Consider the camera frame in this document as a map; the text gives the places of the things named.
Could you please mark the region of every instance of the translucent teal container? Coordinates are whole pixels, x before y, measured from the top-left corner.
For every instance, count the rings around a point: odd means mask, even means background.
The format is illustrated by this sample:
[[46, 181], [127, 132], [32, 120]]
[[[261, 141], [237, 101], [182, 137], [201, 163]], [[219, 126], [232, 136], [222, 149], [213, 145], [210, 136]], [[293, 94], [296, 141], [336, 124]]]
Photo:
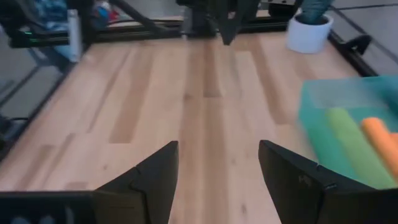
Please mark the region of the translucent teal container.
[[341, 143], [328, 125], [325, 112], [344, 108], [357, 125], [364, 118], [382, 119], [398, 133], [398, 78], [372, 77], [342, 80], [309, 80], [302, 88], [299, 120], [321, 165], [358, 180]]

